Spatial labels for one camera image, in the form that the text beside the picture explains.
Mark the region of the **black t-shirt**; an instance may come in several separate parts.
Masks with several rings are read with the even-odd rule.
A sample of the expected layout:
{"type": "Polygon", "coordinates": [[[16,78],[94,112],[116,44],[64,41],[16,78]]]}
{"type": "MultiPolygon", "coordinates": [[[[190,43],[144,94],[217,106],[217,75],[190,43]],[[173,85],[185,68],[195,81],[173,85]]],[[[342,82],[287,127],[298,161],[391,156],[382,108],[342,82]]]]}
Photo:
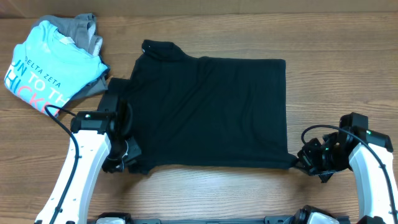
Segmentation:
{"type": "Polygon", "coordinates": [[[286,62],[195,58],[171,42],[145,40],[131,77],[109,93],[133,110],[129,133],[141,149],[129,166],[289,169],[286,62]]]}

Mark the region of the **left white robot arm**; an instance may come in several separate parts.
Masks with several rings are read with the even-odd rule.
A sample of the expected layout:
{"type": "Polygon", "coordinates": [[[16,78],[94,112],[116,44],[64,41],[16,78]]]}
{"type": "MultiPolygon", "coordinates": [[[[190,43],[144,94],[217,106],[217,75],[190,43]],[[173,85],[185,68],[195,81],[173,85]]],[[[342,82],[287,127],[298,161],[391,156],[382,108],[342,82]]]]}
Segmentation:
{"type": "Polygon", "coordinates": [[[36,223],[87,223],[99,172],[123,172],[141,149],[130,133],[133,109],[118,98],[101,100],[96,111],[72,115],[70,145],[55,187],[36,223]]]}

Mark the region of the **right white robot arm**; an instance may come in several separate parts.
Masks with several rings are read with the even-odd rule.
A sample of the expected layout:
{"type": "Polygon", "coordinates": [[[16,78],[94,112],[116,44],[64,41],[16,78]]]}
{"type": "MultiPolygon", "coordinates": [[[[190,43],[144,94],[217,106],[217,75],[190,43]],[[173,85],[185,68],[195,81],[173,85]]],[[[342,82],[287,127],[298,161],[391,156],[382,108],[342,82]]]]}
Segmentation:
{"type": "Polygon", "coordinates": [[[301,170],[322,182],[350,169],[355,178],[359,219],[397,223],[397,184],[389,136],[360,126],[318,124],[301,134],[301,170]]]}

